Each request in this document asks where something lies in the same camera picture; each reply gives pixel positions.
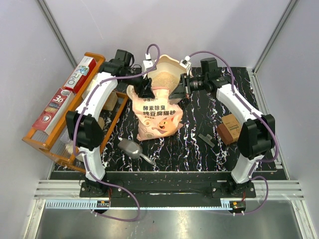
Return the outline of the pink cat litter bag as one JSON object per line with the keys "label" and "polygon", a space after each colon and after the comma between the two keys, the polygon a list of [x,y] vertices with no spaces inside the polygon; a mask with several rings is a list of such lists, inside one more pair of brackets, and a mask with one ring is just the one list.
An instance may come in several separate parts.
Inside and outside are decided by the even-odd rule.
{"label": "pink cat litter bag", "polygon": [[168,137],[183,127],[183,110],[169,102],[168,88],[152,88],[154,98],[140,98],[132,93],[132,110],[138,118],[137,140]]}

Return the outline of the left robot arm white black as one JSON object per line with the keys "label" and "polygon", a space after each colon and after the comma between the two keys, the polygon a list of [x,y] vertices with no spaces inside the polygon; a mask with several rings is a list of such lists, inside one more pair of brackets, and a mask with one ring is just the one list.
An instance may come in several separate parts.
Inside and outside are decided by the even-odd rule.
{"label": "left robot arm white black", "polygon": [[146,52],[142,68],[137,74],[131,72],[133,63],[133,54],[118,49],[113,59],[99,67],[96,84],[80,106],[66,114],[67,130],[73,142],[73,154],[83,157],[85,176],[93,182],[90,190],[97,197],[106,195],[108,191],[107,183],[102,181],[105,170],[100,153],[104,133],[98,124],[103,105],[119,81],[143,90],[149,83],[147,73],[155,69],[149,52]]}

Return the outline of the grey metal scoop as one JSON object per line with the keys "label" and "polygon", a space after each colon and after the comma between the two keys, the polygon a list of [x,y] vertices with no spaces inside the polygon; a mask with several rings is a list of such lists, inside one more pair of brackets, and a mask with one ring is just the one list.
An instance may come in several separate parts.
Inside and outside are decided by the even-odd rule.
{"label": "grey metal scoop", "polygon": [[142,147],[134,141],[123,138],[119,143],[118,147],[131,159],[143,158],[149,164],[155,166],[156,163],[148,156],[143,154]]}

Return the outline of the grey bag clip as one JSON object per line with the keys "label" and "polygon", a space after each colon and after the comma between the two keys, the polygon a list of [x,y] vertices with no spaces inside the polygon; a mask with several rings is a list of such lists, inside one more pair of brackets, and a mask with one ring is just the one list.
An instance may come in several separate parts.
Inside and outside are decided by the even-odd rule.
{"label": "grey bag clip", "polygon": [[212,142],[213,137],[211,135],[207,134],[206,136],[204,136],[200,133],[198,137],[202,139],[210,147],[213,148],[215,146],[215,144]]}

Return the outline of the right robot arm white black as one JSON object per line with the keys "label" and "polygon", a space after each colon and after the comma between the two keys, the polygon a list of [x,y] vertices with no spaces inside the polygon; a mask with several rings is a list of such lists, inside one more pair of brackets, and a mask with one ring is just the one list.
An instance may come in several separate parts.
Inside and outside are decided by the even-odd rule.
{"label": "right robot arm white black", "polygon": [[271,114],[265,115],[254,108],[232,85],[231,76],[221,75],[215,58],[200,61],[201,74],[191,76],[190,57],[180,61],[186,73],[180,75],[178,86],[170,99],[189,98],[195,91],[205,90],[216,96],[235,116],[241,125],[237,140],[240,156],[231,171],[232,182],[227,184],[227,193],[232,197],[240,196],[244,183],[250,181],[258,162],[275,146],[275,119]]}

